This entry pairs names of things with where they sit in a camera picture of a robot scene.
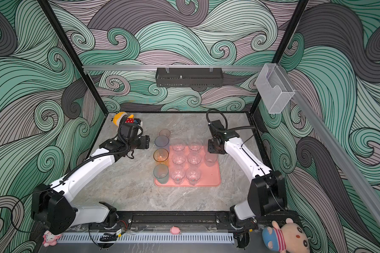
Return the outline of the blue textured plastic tumbler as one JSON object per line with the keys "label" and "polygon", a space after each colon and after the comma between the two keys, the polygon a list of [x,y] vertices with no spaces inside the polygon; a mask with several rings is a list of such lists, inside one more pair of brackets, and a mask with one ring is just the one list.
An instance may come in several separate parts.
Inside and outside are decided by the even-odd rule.
{"label": "blue textured plastic tumbler", "polygon": [[158,148],[162,148],[162,149],[167,149],[167,150],[169,150],[170,139],[169,139],[169,137],[167,137],[167,136],[158,136],[158,137],[155,139],[155,145],[156,145]]}

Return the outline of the clear faceted glass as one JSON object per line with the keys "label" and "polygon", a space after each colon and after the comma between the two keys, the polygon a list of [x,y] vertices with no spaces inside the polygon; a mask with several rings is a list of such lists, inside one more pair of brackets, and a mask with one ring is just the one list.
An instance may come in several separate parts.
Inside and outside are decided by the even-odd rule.
{"label": "clear faceted glass", "polygon": [[174,142],[172,145],[171,145],[172,149],[176,152],[181,152],[181,151],[184,151],[185,148],[186,148],[186,143],[184,141],[178,141],[178,142]]}
{"label": "clear faceted glass", "polygon": [[172,155],[172,162],[175,166],[185,166],[186,160],[186,155],[183,152],[175,152]]}
{"label": "clear faceted glass", "polygon": [[181,185],[186,177],[185,168],[181,166],[176,166],[170,172],[171,179],[176,185]]}

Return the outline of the green textured plastic tumbler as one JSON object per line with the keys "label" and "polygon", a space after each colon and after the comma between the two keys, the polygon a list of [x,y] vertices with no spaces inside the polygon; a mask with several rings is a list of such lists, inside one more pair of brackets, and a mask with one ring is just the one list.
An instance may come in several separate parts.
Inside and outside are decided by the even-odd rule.
{"label": "green textured plastic tumbler", "polygon": [[160,184],[166,184],[169,180],[169,168],[165,164],[158,164],[153,170],[156,181]]}

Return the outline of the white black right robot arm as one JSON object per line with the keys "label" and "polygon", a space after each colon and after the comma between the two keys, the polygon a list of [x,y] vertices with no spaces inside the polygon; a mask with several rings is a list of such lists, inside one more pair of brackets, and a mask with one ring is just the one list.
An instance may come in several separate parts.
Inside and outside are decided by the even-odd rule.
{"label": "white black right robot arm", "polygon": [[229,128],[228,119],[217,109],[207,110],[206,120],[212,135],[208,152],[231,156],[250,181],[247,200],[232,208],[235,219],[258,218],[284,209],[287,205],[285,177],[260,161],[238,134],[239,130],[252,130],[255,126]]}

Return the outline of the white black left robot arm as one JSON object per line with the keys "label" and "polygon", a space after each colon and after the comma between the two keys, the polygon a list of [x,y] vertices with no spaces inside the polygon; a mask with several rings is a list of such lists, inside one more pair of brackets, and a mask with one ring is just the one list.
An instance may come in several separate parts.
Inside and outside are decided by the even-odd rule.
{"label": "white black left robot arm", "polygon": [[148,149],[140,119],[120,123],[117,135],[103,142],[84,162],[50,184],[40,184],[32,197],[31,218],[54,235],[77,225],[97,223],[115,227],[117,209],[106,202],[88,207],[72,205],[77,194],[96,176],[123,157],[133,159],[134,150]]}

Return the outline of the pink plastic cup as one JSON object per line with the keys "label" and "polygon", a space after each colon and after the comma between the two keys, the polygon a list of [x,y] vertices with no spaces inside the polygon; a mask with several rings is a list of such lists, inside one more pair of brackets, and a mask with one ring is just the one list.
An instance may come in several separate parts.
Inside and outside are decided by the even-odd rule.
{"label": "pink plastic cup", "polygon": [[159,132],[159,136],[170,137],[171,132],[168,129],[162,129]]}

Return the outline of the clear upturned glass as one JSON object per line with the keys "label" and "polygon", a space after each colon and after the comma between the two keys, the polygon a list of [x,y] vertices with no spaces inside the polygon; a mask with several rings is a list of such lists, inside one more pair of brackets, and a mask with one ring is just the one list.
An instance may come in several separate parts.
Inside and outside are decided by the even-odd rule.
{"label": "clear upturned glass", "polygon": [[186,171],[186,178],[190,185],[196,185],[198,184],[200,178],[201,178],[201,171],[199,168],[191,167],[188,168]]}
{"label": "clear upturned glass", "polygon": [[204,162],[207,167],[212,167],[217,163],[217,154],[207,152],[204,156]]}
{"label": "clear upturned glass", "polygon": [[194,152],[199,152],[202,148],[202,142],[200,141],[191,141],[189,142],[189,149]]}
{"label": "clear upturned glass", "polygon": [[188,155],[187,155],[187,161],[188,163],[191,165],[191,166],[196,166],[198,167],[201,162],[202,162],[202,157],[201,155],[196,152],[196,151],[191,151]]}

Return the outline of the yellow plastic tumbler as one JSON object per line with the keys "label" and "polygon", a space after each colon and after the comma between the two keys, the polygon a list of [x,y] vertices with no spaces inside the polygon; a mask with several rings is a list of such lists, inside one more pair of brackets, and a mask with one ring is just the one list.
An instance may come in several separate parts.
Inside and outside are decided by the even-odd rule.
{"label": "yellow plastic tumbler", "polygon": [[166,166],[169,166],[170,163],[169,156],[169,151],[164,148],[157,149],[153,154],[153,158],[157,163],[164,164]]}

